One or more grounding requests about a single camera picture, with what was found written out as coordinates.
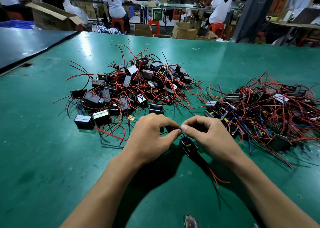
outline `right hand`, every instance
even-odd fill
[[[208,132],[198,131],[193,127],[195,125],[204,125]],[[224,164],[233,163],[239,156],[244,155],[219,119],[196,115],[184,121],[181,130],[200,142],[212,157]]]

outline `white dress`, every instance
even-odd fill
[[[88,15],[81,8],[73,6],[70,0],[64,0],[63,7],[66,12],[73,13],[81,18],[85,24],[89,23]]]

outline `assembly line table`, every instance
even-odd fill
[[[89,72],[110,72],[110,61],[122,62],[116,44],[137,54],[149,52],[171,64],[183,63],[202,87],[230,88],[246,85],[266,71],[286,84],[319,83],[318,49],[270,45],[176,40],[82,32],[0,77],[0,224],[1,227],[58,227],[82,200],[117,155],[118,139],[102,141],[97,131],[79,131],[64,111],[66,101],[52,104],[81,89],[86,76],[69,66],[70,60]],[[126,60],[132,59],[123,48]],[[314,89],[319,96],[319,88]],[[192,107],[201,106],[188,95]],[[174,105],[165,115],[181,124],[192,114]],[[203,114],[203,109],[191,110]],[[202,148],[201,155],[214,173],[230,184],[216,189],[202,169],[178,146],[178,140],[158,160],[141,169],[122,199],[114,227],[184,227],[184,215],[192,215],[200,228],[248,228],[260,224],[259,216],[240,181]],[[241,146],[248,155],[249,148]],[[320,222],[320,149],[310,146],[283,153],[296,167],[289,169],[277,159],[253,147],[252,159],[299,207]]]

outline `hand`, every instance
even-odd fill
[[[160,128],[164,126],[172,126],[179,128],[179,125],[164,115],[151,113],[143,116],[134,126],[134,129],[128,139],[123,152],[132,157],[137,166],[154,161],[182,133],[180,129],[175,129],[166,136],[160,135]]]
[[[208,132],[198,131],[192,127],[195,125],[204,125]],[[181,130],[199,141],[212,157],[224,164],[232,163],[235,158],[244,154],[219,119],[196,115],[184,121]]]

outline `blue bin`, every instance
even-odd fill
[[[33,29],[32,26],[35,22],[11,20],[0,23],[2,28],[22,28],[22,29]]]
[[[130,8],[130,18],[134,16],[134,6]]]

